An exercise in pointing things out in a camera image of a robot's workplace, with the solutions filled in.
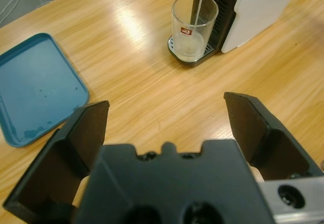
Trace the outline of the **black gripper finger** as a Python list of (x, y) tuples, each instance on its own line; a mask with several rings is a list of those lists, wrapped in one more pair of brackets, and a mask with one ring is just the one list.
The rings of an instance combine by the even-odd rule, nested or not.
[(46, 142), (3, 208), (24, 222), (71, 222), (78, 187), (104, 142), (108, 110), (107, 100), (77, 108)]
[(225, 92), (232, 134), (245, 160), (264, 180), (320, 177), (323, 171), (256, 97)]

